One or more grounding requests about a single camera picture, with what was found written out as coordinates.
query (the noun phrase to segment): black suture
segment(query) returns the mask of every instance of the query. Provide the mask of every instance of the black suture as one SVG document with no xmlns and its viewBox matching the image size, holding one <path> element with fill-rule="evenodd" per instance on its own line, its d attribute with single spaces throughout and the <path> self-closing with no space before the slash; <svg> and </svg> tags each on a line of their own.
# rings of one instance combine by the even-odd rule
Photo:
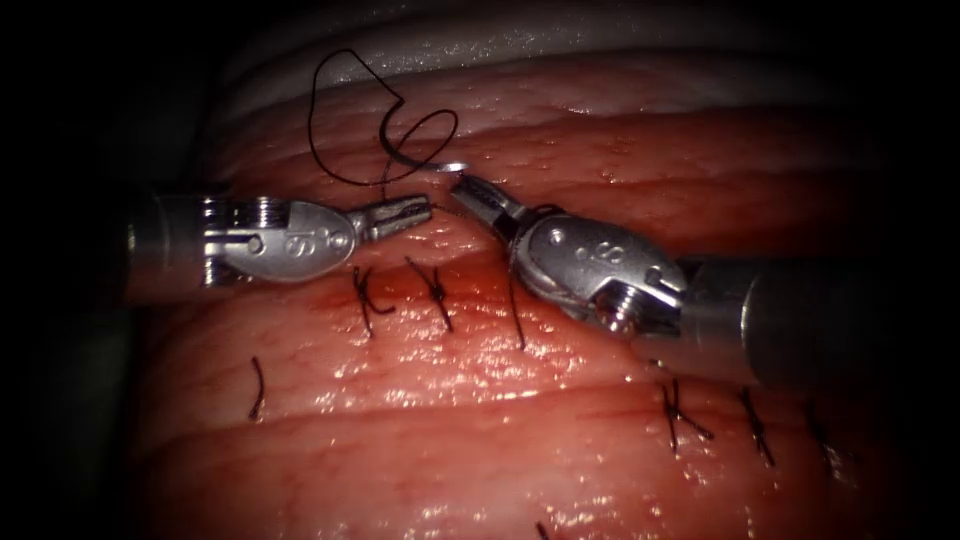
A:
<svg viewBox="0 0 960 540">
<path fill-rule="evenodd" d="M 254 356 L 250 359 L 250 362 L 253 364 L 253 370 L 257 373 L 259 390 L 257 390 L 257 400 L 253 403 L 253 407 L 250 409 L 250 413 L 247 414 L 247 418 L 256 421 L 260 417 L 260 409 L 263 408 L 266 389 L 263 384 L 263 370 L 260 369 L 260 359 Z"/>
<path fill-rule="evenodd" d="M 370 274 L 373 272 L 373 267 L 367 269 L 364 272 L 363 277 L 360 277 L 360 268 L 357 266 L 353 267 L 353 288 L 357 292 L 357 300 L 360 301 L 360 310 L 363 313 L 363 325 L 367 329 L 367 334 L 370 335 L 370 339 L 373 339 L 373 327 L 370 325 L 370 314 L 367 312 L 368 309 L 372 309 L 377 315 L 388 315 L 397 310 L 396 306 L 390 306 L 388 308 L 378 308 L 376 304 L 370 300 L 370 295 L 367 293 L 367 286 L 369 285 Z"/>
<path fill-rule="evenodd" d="M 687 425 L 697 431 L 697 434 L 701 438 L 708 441 L 713 440 L 714 435 L 712 431 L 693 421 L 689 416 L 680 410 L 680 384 L 677 382 L 677 379 L 673 379 L 673 403 L 670 403 L 670 396 L 667 393 L 667 387 L 661 384 L 660 390 L 663 391 L 663 413 L 666 415 L 667 423 L 670 425 L 670 448 L 673 449 L 674 454 L 676 454 L 679 449 L 679 443 L 677 442 L 677 430 L 673 425 L 674 419 L 686 422 Z"/>
<path fill-rule="evenodd" d="M 803 416 L 807 421 L 807 429 L 810 430 L 810 435 L 820 447 L 820 457 L 823 459 L 824 474 L 826 474 L 828 477 L 833 477 L 837 472 L 834 468 L 833 460 L 831 459 L 832 454 L 844 456 L 854 463 L 860 463 L 862 461 L 859 454 L 843 448 L 838 448 L 830 443 L 830 439 L 827 437 L 826 426 L 817 420 L 816 404 L 814 403 L 813 399 L 808 399 L 803 404 Z"/>
<path fill-rule="evenodd" d="M 393 97 L 397 99 L 397 101 L 393 104 L 393 106 L 390 107 L 390 109 L 384 115 L 383 120 L 380 122 L 380 129 L 379 129 L 380 145 L 383 147 L 384 151 L 389 156 L 389 159 L 387 160 L 387 164 L 384 167 L 383 175 L 381 175 L 380 180 L 377 180 L 377 181 L 361 182 L 361 181 L 352 180 L 350 178 L 346 178 L 340 174 L 337 174 L 332 170 L 330 170 L 326 165 L 324 165 L 323 160 L 320 159 L 320 155 L 317 153 L 316 144 L 313 138 L 313 114 L 316 111 L 316 107 L 317 107 L 317 77 L 320 75 L 320 70 L 323 69 L 323 66 L 326 65 L 326 63 L 329 62 L 330 59 L 341 54 L 349 54 L 353 56 L 357 60 L 357 62 L 361 66 L 363 66 L 363 68 L 367 70 L 367 72 L 370 73 L 370 75 L 373 76 L 373 78 L 380 84 L 380 86 L 383 87 L 384 90 L 389 92 Z M 429 165 L 434 165 L 433 163 L 431 163 L 430 160 L 436 157 L 437 154 L 443 151 L 443 149 L 446 148 L 448 144 L 450 144 L 450 141 L 453 139 L 454 135 L 457 132 L 457 127 L 460 121 L 459 116 L 457 116 L 457 113 L 450 109 L 436 110 L 424 116 L 416 124 L 414 124 L 414 126 L 410 128 L 401 138 L 400 143 L 396 147 L 394 147 L 392 144 L 390 144 L 390 140 L 387 138 L 387 125 L 389 124 L 390 119 L 393 117 L 393 115 L 398 110 L 400 110 L 400 108 L 403 107 L 405 103 L 406 103 L 406 99 L 400 94 L 398 94 L 393 88 L 391 88 L 390 85 L 388 85 L 379 75 L 377 75 L 376 72 L 374 72 L 373 69 L 371 69 L 370 66 L 367 65 L 367 63 L 364 62 L 360 58 L 360 56 L 356 53 L 356 51 L 354 51 L 353 49 L 340 49 L 328 54 L 323 60 L 320 61 L 320 63 L 317 65 L 316 69 L 314 70 L 313 83 L 310 89 L 310 110 L 307 113 L 307 141 L 310 144 L 310 153 L 313 155 L 314 161 L 316 161 L 317 165 L 320 167 L 320 169 L 323 170 L 323 172 L 327 173 L 332 178 L 339 180 L 340 182 L 343 182 L 352 186 L 360 186 L 360 187 L 376 186 L 376 185 L 381 186 L 381 194 L 383 195 L 384 198 L 386 198 L 386 191 L 384 188 L 386 184 L 396 182 L 397 180 L 406 178 L 407 176 L 410 176 L 416 171 L 424 167 L 427 167 Z M 450 134 L 447 135 L 443 143 L 433 153 L 427 156 L 427 158 L 424 160 L 416 160 L 400 152 L 400 146 L 402 146 L 403 143 L 413 133 L 415 133 L 417 129 L 422 127 L 424 123 L 428 122 L 435 116 L 439 116 L 441 114 L 450 115 L 450 117 L 453 119 L 453 126 L 450 130 Z M 411 169 L 395 177 L 387 178 L 386 177 L 387 172 L 389 171 L 390 165 L 393 161 L 399 161 L 400 163 L 411 167 Z"/>
<path fill-rule="evenodd" d="M 537 522 L 537 536 L 540 537 L 540 540 L 550 540 L 550 536 L 547 534 L 547 528 L 539 521 Z"/>
<path fill-rule="evenodd" d="M 540 214 L 540 217 L 543 217 L 547 214 L 564 212 L 564 210 L 555 204 L 541 204 L 540 206 L 533 207 L 531 212 Z M 533 222 L 524 224 L 522 227 L 518 228 L 517 234 L 522 234 L 523 230 L 532 227 L 533 223 L 536 223 L 536 220 L 540 219 L 540 217 L 534 219 Z M 517 252 L 519 249 L 520 247 L 518 244 L 513 242 L 510 243 L 510 253 L 507 260 L 507 294 L 510 297 L 510 311 L 513 313 L 513 324 L 517 329 L 517 337 L 520 340 L 519 347 L 517 348 L 523 351 L 527 348 L 527 336 L 523 333 L 523 324 L 520 322 L 520 311 L 517 309 L 517 295 L 513 286 L 514 277 L 516 276 L 515 270 Z"/>
<path fill-rule="evenodd" d="M 410 257 L 404 257 L 404 259 L 407 260 L 410 268 L 413 268 L 413 271 L 420 276 L 420 279 L 426 283 L 427 289 L 430 291 L 430 298 L 437 304 L 437 307 L 440 308 L 443 322 L 447 325 L 447 332 L 453 332 L 453 321 L 450 320 L 450 313 L 447 312 L 447 306 L 443 305 L 443 299 L 447 297 L 447 291 L 440 283 L 440 268 L 437 266 L 433 267 L 433 281 L 430 281 L 430 278 L 423 273 L 423 270 L 421 270 Z"/>
<path fill-rule="evenodd" d="M 740 398 L 740 403 L 743 404 L 744 410 L 747 411 L 747 421 L 750 422 L 750 430 L 753 431 L 753 440 L 757 443 L 757 452 L 767 460 L 767 463 L 769 463 L 771 467 L 776 467 L 777 463 L 773 460 L 770 447 L 767 446 L 766 426 L 757 415 L 756 409 L 753 408 L 753 400 L 750 399 L 750 389 L 744 387 L 740 393 L 737 394 L 737 397 Z"/>
</svg>

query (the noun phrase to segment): interrupted suture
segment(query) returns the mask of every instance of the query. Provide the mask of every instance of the interrupted suture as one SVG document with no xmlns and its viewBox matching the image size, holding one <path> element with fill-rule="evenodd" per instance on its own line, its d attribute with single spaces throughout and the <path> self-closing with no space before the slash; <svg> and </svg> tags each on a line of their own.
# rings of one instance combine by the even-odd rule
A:
<svg viewBox="0 0 960 540">
<path fill-rule="evenodd" d="M 836 478 L 838 468 L 844 458 L 853 463 L 860 463 L 861 457 L 855 452 L 839 448 L 827 436 L 827 428 L 817 419 L 816 403 L 808 399 L 803 404 L 803 416 L 807 422 L 810 435 L 820 447 L 820 457 L 823 459 L 823 472 L 827 477 Z"/>
<path fill-rule="evenodd" d="M 260 359 L 254 356 L 250 359 L 250 363 L 253 364 L 253 371 L 257 374 L 257 399 L 253 402 L 253 407 L 250 408 L 247 418 L 256 422 L 260 420 L 260 409 L 263 408 L 265 388 L 263 384 L 263 369 L 260 367 Z"/>
<path fill-rule="evenodd" d="M 665 385 L 660 385 L 660 390 L 663 392 L 663 413 L 667 417 L 667 422 L 670 425 L 670 448 L 673 449 L 673 453 L 676 454 L 679 451 L 679 443 L 677 442 L 677 430 L 674 426 L 676 420 L 685 422 L 687 425 L 692 427 L 697 431 L 697 435 L 708 441 L 713 440 L 713 432 L 709 429 L 701 426 L 697 422 L 693 421 L 689 416 L 683 413 L 680 410 L 680 384 L 677 382 L 677 379 L 673 379 L 673 401 L 670 401 L 670 396 L 667 393 L 667 387 Z"/>
<path fill-rule="evenodd" d="M 373 272 L 373 267 L 367 268 L 367 271 L 363 273 L 363 276 L 360 276 L 360 268 L 353 267 L 353 288 L 357 292 L 357 300 L 360 301 L 360 310 L 363 313 L 363 325 L 367 329 L 367 335 L 373 339 L 373 327 L 370 325 L 370 314 L 368 310 L 373 310 L 377 315 L 388 315 L 397 310 L 396 306 L 390 306 L 386 308 L 379 308 L 376 304 L 370 300 L 370 295 L 367 294 L 367 286 L 370 280 L 370 274 Z"/>
<path fill-rule="evenodd" d="M 447 306 L 443 304 L 443 299 L 447 297 L 447 291 L 440 283 L 440 268 L 437 266 L 433 267 L 433 280 L 431 280 L 410 257 L 404 257 L 404 259 L 407 260 L 410 268 L 413 268 L 413 271 L 416 272 L 417 275 L 420 276 L 420 279 L 427 285 L 427 289 L 430 292 L 430 299 L 440 308 L 440 315 L 443 317 L 443 323 L 447 326 L 447 332 L 453 332 L 453 322 L 450 320 L 450 313 L 447 312 Z"/>
<path fill-rule="evenodd" d="M 753 408 L 753 400 L 750 399 L 750 389 L 744 387 L 737 393 L 737 398 L 747 413 L 747 421 L 750 422 L 750 429 L 753 431 L 753 440 L 757 443 L 757 452 L 767 460 L 767 463 L 769 463 L 771 467 L 776 467 L 777 464 L 773 460 L 773 454 L 770 452 L 770 447 L 767 446 L 767 439 L 765 437 L 766 426 L 763 424 L 763 421 L 760 420 L 760 417 L 757 416 L 757 411 Z"/>
</svg>

